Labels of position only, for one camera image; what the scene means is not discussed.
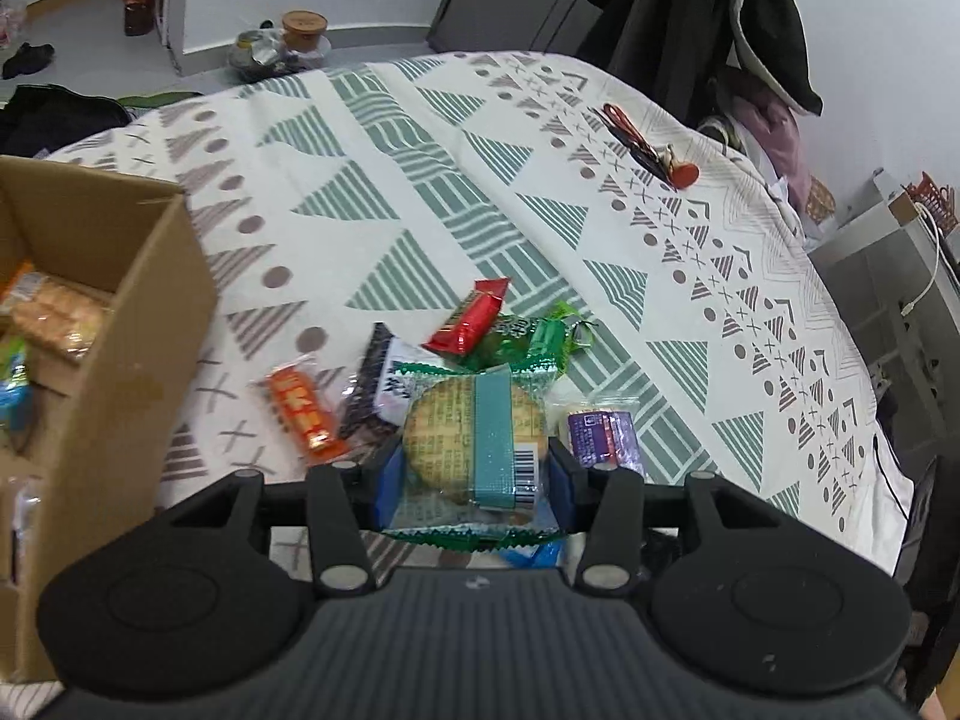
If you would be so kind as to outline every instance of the black cable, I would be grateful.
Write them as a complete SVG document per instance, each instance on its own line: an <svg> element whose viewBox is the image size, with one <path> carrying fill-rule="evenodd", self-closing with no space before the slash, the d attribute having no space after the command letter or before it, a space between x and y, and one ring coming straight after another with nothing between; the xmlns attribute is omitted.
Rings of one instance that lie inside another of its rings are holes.
<svg viewBox="0 0 960 720"><path fill-rule="evenodd" d="M887 483L887 490L890 490L890 494L894 496L894 503L896 503L896 507L901 510L901 514L904 516L904 519L907 522L909 522L910 517L908 517L906 512L904 512L904 507L901 506L901 503L899 502L899 498L896 497L896 493L894 493L894 488L890 484L890 480L887 479L887 472L883 470L883 464L880 462L880 447L878 446L876 433L874 434L874 457L875 459L877 459L877 468L880 469L880 474L883 476L883 480Z"/></svg>

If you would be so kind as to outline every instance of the orange snack package in box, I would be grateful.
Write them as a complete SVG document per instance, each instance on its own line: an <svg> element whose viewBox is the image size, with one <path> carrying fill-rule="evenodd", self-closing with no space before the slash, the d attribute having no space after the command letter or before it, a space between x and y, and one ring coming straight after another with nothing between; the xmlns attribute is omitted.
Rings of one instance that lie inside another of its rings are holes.
<svg viewBox="0 0 960 720"><path fill-rule="evenodd" d="M296 364L274 370L265 380L272 403L308 466L336 460L349 445L337 437L337 418L320 403L313 382Z"/></svg>

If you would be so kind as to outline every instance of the barcode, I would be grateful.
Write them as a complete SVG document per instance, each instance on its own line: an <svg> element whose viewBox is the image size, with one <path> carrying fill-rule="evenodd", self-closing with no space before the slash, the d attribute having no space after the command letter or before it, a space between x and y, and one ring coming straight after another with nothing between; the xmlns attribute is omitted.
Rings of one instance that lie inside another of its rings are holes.
<svg viewBox="0 0 960 720"><path fill-rule="evenodd" d="M514 504L533 509L539 488L539 457L534 443L514 445Z"/></svg>

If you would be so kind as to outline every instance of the teal stripe on wrapper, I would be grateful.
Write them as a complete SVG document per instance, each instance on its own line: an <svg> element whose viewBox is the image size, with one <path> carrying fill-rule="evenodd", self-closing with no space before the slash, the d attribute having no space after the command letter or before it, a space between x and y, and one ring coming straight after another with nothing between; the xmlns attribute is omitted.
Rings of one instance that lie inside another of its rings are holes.
<svg viewBox="0 0 960 720"><path fill-rule="evenodd" d="M514 491L510 367L498 365L474 378L473 498L485 509L512 509Z"/></svg>

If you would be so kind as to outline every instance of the brown food container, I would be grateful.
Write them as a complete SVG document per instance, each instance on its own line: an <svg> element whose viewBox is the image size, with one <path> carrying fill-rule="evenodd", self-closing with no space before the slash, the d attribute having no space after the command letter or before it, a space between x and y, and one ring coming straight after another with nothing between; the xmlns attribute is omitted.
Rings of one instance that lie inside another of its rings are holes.
<svg viewBox="0 0 960 720"><path fill-rule="evenodd" d="M291 10L283 14L283 40L295 52L312 52L326 31L326 19L312 10Z"/></svg>
<svg viewBox="0 0 960 720"><path fill-rule="evenodd" d="M31 346L37 424L20 455L0 449L0 677L17 682L54 679L34 623L48 581L151 516L217 299L176 185L2 156L0 284L28 258L110 311L78 365ZM14 579L26 479L40 503Z"/></svg>

